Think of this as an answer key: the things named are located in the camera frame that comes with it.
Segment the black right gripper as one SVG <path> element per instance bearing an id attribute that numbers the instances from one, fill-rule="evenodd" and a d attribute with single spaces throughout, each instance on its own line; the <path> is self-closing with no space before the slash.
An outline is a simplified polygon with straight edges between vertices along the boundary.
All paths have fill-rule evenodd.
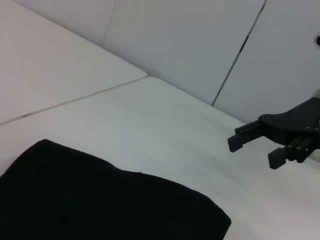
<path id="1" fill-rule="evenodd" d="M 271 141 L 285 146 L 268 154 L 271 169 L 280 168 L 287 160 L 303 163 L 320 148 L 320 99 L 312 97 L 284 113 L 264 114 L 236 128 L 235 135 L 227 140 L 230 152 L 236 152 L 265 133 Z"/>

